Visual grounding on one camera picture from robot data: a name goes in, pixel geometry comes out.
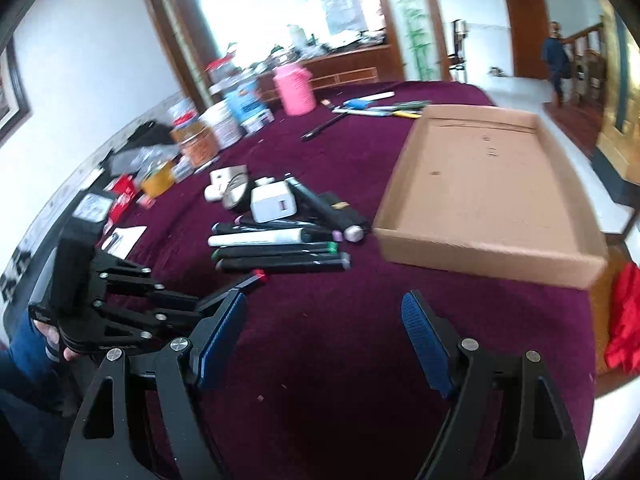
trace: pink bottle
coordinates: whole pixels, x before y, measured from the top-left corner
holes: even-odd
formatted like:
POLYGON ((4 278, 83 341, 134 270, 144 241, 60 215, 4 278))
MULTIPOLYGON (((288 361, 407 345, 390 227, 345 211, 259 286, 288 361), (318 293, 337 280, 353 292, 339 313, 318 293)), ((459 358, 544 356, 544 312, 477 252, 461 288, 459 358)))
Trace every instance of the pink bottle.
POLYGON ((304 115, 316 108, 316 97, 309 80, 312 73, 297 63, 277 66, 273 77, 287 115, 304 115))

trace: cardboard box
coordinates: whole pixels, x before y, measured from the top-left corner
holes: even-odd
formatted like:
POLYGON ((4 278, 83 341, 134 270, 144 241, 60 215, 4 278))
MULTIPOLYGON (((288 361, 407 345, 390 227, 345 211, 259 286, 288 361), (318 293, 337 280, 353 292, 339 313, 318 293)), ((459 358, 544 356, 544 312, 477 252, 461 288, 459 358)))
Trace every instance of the cardboard box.
POLYGON ((564 151, 528 112, 425 108, 374 232, 388 261, 588 288, 607 248, 564 151))

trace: picture frame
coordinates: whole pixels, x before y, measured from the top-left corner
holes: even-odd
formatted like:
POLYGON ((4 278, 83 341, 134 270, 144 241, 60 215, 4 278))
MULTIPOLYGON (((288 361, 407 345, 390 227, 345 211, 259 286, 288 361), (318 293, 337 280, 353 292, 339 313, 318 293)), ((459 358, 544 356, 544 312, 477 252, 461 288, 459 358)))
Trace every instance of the picture frame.
POLYGON ((11 38, 0 54, 0 142, 17 128, 29 111, 11 38))

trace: silver bolt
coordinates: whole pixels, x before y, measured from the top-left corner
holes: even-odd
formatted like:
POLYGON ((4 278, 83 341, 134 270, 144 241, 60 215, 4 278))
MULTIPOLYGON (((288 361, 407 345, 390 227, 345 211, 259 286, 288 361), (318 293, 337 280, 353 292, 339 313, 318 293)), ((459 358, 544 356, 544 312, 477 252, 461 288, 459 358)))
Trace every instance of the silver bolt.
POLYGON ((122 357, 122 350, 119 348, 112 348, 107 352, 107 359, 109 361, 117 361, 122 357))
POLYGON ((171 350, 175 352, 179 352, 180 350, 184 350, 189 345, 189 340, 185 337, 177 337, 173 341, 171 341, 171 350))
POLYGON ((475 339, 467 338, 462 340, 462 348, 469 350, 470 352, 475 352, 480 348, 480 345, 475 339))
POLYGON ((535 350, 529 350, 526 353, 527 359, 529 361, 531 361, 532 363, 539 363, 540 359, 542 359, 542 357, 540 357, 540 354, 538 352, 536 352, 535 350))

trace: wall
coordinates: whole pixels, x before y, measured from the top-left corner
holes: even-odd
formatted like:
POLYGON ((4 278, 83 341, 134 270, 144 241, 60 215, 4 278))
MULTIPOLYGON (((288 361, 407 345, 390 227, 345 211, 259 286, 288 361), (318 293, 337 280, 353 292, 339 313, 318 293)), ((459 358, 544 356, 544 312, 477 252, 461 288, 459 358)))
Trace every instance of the wall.
POLYGON ((37 0, 14 40, 32 113, 0 146, 1 268, 76 167, 179 90, 143 0, 37 0))
MULTIPOLYGON (((549 18, 562 25, 565 36, 600 21, 598 0, 546 0, 549 18)), ((466 20, 469 35, 465 41, 467 69, 471 83, 482 84, 490 66, 513 75, 510 21, 505 0, 440 0, 447 46, 451 44, 453 20, 466 20)))

